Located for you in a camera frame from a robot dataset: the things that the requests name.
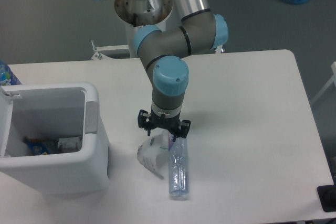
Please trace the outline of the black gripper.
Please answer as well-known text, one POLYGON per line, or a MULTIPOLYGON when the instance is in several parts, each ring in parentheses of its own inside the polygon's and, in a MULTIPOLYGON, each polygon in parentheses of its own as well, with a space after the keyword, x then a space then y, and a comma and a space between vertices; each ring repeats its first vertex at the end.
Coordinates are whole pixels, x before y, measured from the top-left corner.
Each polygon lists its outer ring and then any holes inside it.
POLYGON ((138 127, 144 129, 147 132, 147 136, 151 135, 153 129, 160 128, 168 130, 173 135, 173 142, 175 142, 177 138, 187 138, 191 127, 190 120, 181 121, 178 116, 172 118, 167 118, 166 116, 161 117, 145 110, 139 111, 137 120, 138 127))

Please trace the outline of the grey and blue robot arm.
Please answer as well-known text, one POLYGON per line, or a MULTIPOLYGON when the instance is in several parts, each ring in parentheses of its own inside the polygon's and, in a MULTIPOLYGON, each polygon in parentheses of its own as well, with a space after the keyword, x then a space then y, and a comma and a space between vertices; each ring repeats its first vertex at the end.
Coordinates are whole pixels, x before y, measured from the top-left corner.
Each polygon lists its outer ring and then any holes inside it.
POLYGON ((136 28, 129 48, 140 58, 152 85, 151 111, 141 110, 138 126, 161 128, 186 138, 189 120, 180 113, 189 80, 185 57, 214 50, 228 40, 223 16, 207 0, 120 0, 121 19, 136 28))

